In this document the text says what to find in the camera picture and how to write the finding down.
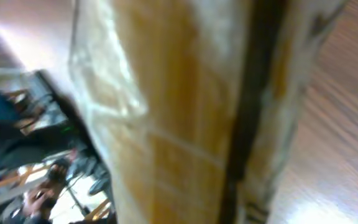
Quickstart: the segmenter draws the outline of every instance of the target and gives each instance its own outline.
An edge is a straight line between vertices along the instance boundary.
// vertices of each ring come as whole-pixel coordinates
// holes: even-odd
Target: person's hand
[[[48,198],[54,195],[50,189],[34,189],[24,196],[23,214],[27,217],[41,215],[49,217],[50,210],[43,210],[42,205]]]

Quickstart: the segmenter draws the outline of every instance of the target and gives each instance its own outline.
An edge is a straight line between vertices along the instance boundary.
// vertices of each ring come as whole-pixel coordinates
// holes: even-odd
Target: brown wooden surface
[[[358,0],[314,70],[271,223],[358,223]]]

